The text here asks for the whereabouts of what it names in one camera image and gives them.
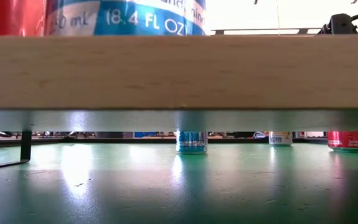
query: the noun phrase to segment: green table surface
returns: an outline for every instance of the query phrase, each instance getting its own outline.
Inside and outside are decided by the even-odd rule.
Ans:
[[[0,163],[19,148],[0,148]],[[319,144],[33,146],[0,169],[0,223],[358,223],[358,154]]]

